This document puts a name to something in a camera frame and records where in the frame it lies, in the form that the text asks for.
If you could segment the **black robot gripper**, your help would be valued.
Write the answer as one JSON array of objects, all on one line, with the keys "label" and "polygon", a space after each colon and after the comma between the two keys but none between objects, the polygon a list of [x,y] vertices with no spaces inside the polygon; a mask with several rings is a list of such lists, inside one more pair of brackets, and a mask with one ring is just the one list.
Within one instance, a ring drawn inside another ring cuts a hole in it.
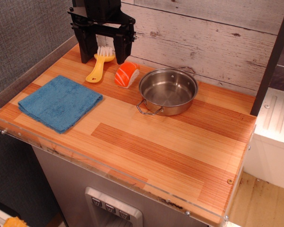
[{"label": "black robot gripper", "polygon": [[68,13],[79,43],[81,62],[87,63],[97,53],[97,35],[113,37],[115,56],[119,65],[131,55],[135,19],[121,11],[119,0],[84,0]]}]

